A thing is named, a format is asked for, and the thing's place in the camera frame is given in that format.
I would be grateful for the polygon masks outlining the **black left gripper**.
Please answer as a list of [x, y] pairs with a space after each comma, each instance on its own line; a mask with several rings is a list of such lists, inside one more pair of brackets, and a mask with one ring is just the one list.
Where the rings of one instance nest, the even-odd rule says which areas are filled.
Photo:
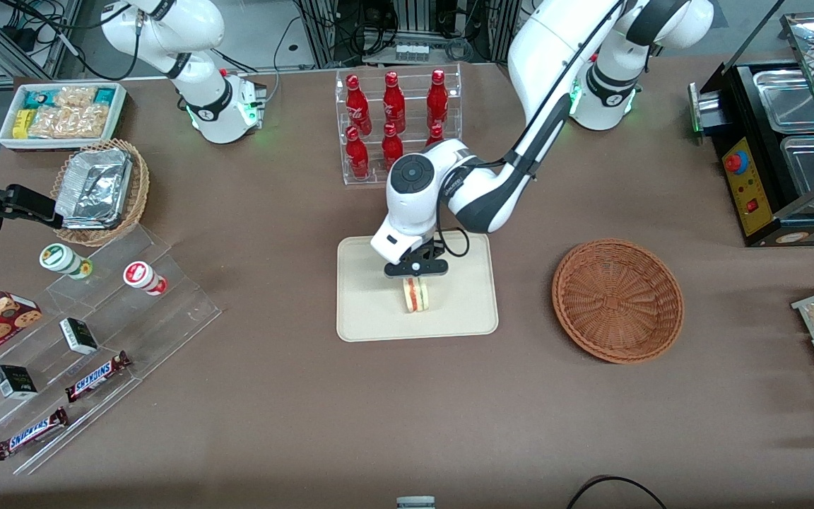
[[[422, 245], [408, 252], [407, 260], [423, 261], [437, 259], [445, 254], [445, 244], [446, 242], [444, 242], [442, 239], [430, 239], [429, 241], [424, 242]], [[424, 283], [426, 286], [430, 284], [431, 280], [433, 280], [433, 278], [430, 275], [424, 276]], [[409, 277], [403, 277], [401, 278], [401, 281], [403, 282], [404, 286], [409, 286]]]

